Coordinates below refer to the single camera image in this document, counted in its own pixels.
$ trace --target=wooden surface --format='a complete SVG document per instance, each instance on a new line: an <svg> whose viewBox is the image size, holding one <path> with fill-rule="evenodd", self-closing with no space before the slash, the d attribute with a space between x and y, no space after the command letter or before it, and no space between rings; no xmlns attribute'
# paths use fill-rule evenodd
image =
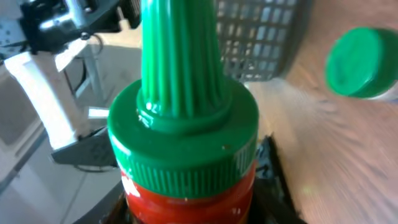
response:
<svg viewBox="0 0 398 224"><path fill-rule="evenodd" d="M398 223L398 105L336 96L323 78L335 39L356 26L398 30L397 11L395 0L314 0L287 79L249 84L310 224Z"/></svg>

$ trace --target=wooden table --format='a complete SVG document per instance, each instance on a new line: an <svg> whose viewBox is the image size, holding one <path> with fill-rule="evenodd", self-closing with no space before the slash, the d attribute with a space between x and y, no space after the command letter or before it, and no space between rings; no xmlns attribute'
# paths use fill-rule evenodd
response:
<svg viewBox="0 0 398 224"><path fill-rule="evenodd" d="M395 0L314 0L287 79L249 84L260 133L274 133L308 223L398 223L398 105L336 96L324 81L340 35L357 26L398 30L397 11Z"/></svg>

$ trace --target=green bottle cap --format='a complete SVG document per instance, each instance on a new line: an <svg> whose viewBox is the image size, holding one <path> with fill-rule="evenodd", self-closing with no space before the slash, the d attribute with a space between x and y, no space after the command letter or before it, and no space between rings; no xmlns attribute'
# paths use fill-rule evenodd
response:
<svg viewBox="0 0 398 224"><path fill-rule="evenodd" d="M326 83L337 94L372 98L397 80L398 35L360 27L343 35L326 61Z"/></svg>
<svg viewBox="0 0 398 224"><path fill-rule="evenodd" d="M250 169L259 112L222 72L212 0L142 2L142 80L114 100L108 118L120 168L152 192L203 198Z"/></svg>

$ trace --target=gray basket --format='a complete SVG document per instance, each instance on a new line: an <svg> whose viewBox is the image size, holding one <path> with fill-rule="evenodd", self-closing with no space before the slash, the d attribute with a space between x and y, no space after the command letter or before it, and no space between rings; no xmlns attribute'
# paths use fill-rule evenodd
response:
<svg viewBox="0 0 398 224"><path fill-rule="evenodd" d="M289 69L310 14L310 0L215 0L227 76L268 81Z"/></svg>

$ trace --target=bottle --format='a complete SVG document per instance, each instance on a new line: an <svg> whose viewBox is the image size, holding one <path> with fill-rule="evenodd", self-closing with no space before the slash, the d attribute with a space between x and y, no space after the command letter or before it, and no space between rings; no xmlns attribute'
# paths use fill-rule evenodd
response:
<svg viewBox="0 0 398 224"><path fill-rule="evenodd" d="M333 46L326 61L326 84L335 93L364 100L398 99L398 34L355 28Z"/></svg>
<svg viewBox="0 0 398 224"><path fill-rule="evenodd" d="M245 224L259 112L223 75L213 0L144 0L142 29L142 80L108 117L130 211L146 224Z"/></svg>

